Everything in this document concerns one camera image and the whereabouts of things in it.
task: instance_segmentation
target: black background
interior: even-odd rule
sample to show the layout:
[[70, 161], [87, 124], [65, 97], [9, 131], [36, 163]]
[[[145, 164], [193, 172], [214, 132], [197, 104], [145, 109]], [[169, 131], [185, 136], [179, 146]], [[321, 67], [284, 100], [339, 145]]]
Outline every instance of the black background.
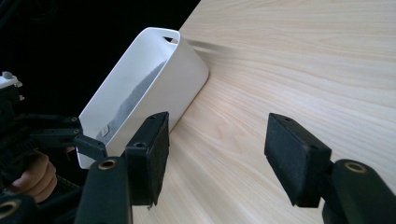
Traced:
[[143, 29], [178, 30], [198, 2], [22, 1], [0, 30], [0, 69], [23, 84], [25, 100], [17, 108], [79, 115]]

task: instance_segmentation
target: human finger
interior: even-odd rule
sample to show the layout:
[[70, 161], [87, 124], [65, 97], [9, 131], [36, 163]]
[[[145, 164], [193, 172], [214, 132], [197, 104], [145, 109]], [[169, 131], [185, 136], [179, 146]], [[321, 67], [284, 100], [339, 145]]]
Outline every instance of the human finger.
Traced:
[[48, 197], [51, 195], [51, 193], [55, 189], [57, 182], [58, 181], [57, 181], [56, 176], [53, 176], [51, 181], [49, 182], [49, 184], [40, 193], [38, 193], [36, 196], [34, 196], [35, 202], [41, 203], [44, 200], [48, 199]]
[[76, 149], [75, 147], [67, 147], [66, 148], [66, 152], [71, 152], [71, 151], [73, 151], [75, 149]]
[[51, 162], [47, 164], [46, 173], [43, 177], [38, 180], [38, 182], [30, 189], [23, 191], [23, 194], [29, 194], [32, 196], [38, 195], [42, 190], [44, 190], [52, 181], [53, 177], [56, 179], [56, 169]]
[[29, 160], [28, 168], [19, 179], [7, 186], [7, 189], [15, 194], [22, 193], [35, 186], [43, 178], [50, 162], [49, 157], [39, 151], [34, 151], [27, 159]]

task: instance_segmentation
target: white container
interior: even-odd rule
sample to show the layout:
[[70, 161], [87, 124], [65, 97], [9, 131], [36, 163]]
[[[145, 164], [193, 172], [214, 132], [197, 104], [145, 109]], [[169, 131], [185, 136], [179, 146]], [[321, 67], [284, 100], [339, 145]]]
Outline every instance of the white container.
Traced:
[[[79, 115], [84, 134], [104, 142], [108, 156], [120, 156], [152, 114], [168, 111], [172, 131], [204, 86], [208, 73], [204, 61], [180, 32], [146, 28]], [[94, 162], [79, 153], [78, 160], [84, 169]]]

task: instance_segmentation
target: wood grain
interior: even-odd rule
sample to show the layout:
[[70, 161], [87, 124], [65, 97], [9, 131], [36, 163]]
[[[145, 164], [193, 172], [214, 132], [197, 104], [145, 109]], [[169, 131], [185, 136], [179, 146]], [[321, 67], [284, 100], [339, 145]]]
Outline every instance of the wood grain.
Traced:
[[134, 223], [323, 223], [264, 157], [269, 113], [396, 192], [396, 2], [202, 0], [180, 29], [209, 80], [171, 132], [159, 204]]

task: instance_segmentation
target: light wood surface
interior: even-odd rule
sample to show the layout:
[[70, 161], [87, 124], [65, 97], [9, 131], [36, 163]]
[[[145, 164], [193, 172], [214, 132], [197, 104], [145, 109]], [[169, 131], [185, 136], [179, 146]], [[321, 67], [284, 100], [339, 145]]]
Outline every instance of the light wood surface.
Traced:
[[396, 1], [202, 0], [180, 32], [210, 76], [134, 223], [323, 223], [323, 202], [291, 206], [263, 154], [270, 112], [396, 192]]

